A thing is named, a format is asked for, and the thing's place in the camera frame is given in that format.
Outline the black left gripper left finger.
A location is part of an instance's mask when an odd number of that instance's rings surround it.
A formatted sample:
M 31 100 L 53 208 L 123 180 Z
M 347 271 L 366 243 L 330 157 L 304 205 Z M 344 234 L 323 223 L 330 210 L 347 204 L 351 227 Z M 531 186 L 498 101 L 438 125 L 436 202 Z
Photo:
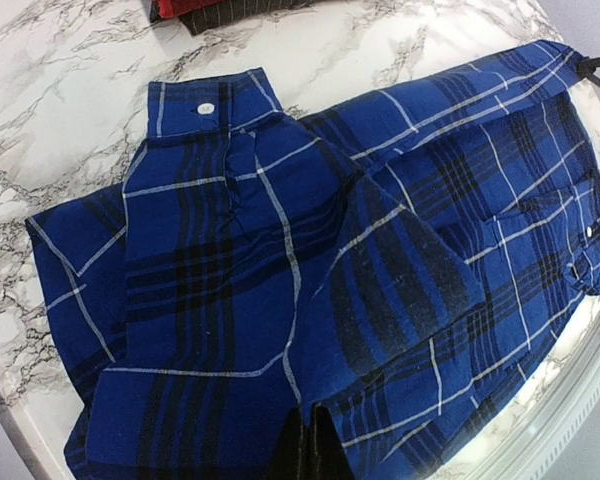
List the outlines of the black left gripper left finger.
M 272 455 L 273 479 L 306 479 L 309 473 L 308 427 L 294 407 L 287 415 Z

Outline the blue plaid long sleeve shirt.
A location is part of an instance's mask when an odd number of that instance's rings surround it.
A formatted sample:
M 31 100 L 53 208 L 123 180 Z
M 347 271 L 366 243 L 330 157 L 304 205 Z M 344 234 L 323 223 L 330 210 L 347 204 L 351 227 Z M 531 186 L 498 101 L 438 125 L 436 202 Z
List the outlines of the blue plaid long sleeve shirt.
M 297 407 L 352 479 L 430 475 L 600 295 L 600 171 L 535 41 L 294 119 L 261 69 L 148 87 L 120 183 L 30 217 L 78 479 L 273 479 Z

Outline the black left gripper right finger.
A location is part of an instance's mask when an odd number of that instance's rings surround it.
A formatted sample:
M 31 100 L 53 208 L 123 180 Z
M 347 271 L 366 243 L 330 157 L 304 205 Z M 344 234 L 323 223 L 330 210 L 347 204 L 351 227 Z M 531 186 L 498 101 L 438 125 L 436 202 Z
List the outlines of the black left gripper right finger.
M 310 425 L 310 478 L 352 479 L 353 472 L 335 429 L 329 410 L 316 404 Z

